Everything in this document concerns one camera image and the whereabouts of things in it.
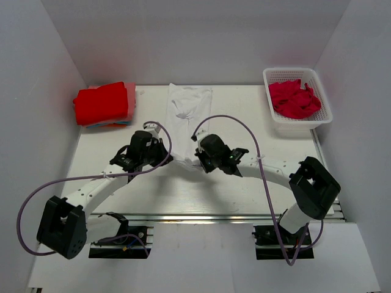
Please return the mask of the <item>white t shirt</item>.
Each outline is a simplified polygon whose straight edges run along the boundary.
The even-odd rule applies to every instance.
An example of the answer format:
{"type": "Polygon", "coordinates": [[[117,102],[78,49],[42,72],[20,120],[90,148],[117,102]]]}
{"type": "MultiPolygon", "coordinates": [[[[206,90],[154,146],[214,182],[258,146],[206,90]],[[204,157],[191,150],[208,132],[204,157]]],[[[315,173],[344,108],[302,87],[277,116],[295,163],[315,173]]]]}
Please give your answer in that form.
{"type": "Polygon", "coordinates": [[[172,140],[174,162],[187,171],[199,171],[197,143],[191,139],[196,127],[211,114],[213,91],[206,86],[169,84],[164,127],[172,140]]]}

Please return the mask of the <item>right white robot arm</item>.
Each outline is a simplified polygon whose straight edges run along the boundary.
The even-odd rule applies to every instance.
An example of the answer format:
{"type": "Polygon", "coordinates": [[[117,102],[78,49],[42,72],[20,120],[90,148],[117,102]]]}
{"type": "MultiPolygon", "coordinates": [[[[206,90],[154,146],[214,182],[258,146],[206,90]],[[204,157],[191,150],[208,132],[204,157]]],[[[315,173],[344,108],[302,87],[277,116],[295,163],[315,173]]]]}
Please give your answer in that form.
{"type": "Polygon", "coordinates": [[[307,156],[298,163],[260,158],[244,148],[231,149],[219,136],[205,131],[193,135],[192,140],[197,142],[195,156],[205,173],[219,169],[226,175],[262,179],[262,168],[268,183],[291,190],[296,202],[282,214],[276,228],[276,237],[285,244],[297,238],[310,221],[323,220],[341,191],[315,157],[307,156]]]}

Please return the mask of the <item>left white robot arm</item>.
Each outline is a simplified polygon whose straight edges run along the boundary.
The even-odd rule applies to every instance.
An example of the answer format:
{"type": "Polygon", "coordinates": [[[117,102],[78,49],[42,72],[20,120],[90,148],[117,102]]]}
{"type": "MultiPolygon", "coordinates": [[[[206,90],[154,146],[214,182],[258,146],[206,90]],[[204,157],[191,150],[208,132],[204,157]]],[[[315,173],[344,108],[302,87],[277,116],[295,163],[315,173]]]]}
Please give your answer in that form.
{"type": "Polygon", "coordinates": [[[139,176],[142,169],[168,164],[160,128],[152,124],[136,131],[101,174],[62,198],[51,197],[45,205],[37,240],[67,259],[77,256],[89,243],[124,243],[129,237],[128,219],[115,212],[94,217],[100,204],[139,176]]]}

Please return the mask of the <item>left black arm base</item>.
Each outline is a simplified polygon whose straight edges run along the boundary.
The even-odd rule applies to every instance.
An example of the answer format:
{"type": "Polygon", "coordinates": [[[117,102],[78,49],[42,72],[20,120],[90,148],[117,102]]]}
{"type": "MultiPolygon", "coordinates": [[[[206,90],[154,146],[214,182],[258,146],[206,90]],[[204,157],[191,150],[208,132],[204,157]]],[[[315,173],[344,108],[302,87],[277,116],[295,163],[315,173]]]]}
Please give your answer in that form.
{"type": "Polygon", "coordinates": [[[122,246],[147,244],[147,226],[131,226],[123,215],[108,212],[89,219],[87,225],[87,242],[94,245],[122,246]]]}

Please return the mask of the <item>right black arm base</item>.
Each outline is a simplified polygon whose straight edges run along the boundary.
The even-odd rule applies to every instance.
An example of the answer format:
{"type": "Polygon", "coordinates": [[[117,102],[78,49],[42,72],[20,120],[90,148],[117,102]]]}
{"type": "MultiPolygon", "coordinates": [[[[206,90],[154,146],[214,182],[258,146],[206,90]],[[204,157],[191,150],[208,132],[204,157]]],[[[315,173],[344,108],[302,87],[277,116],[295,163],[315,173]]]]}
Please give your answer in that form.
{"type": "MultiPolygon", "coordinates": [[[[300,228],[296,233],[291,234],[284,228],[279,227],[280,236],[284,245],[294,246],[300,241],[304,232],[304,227],[300,228]]],[[[273,225],[254,226],[252,235],[255,237],[255,243],[259,246],[278,245],[277,232],[273,225]]]]}

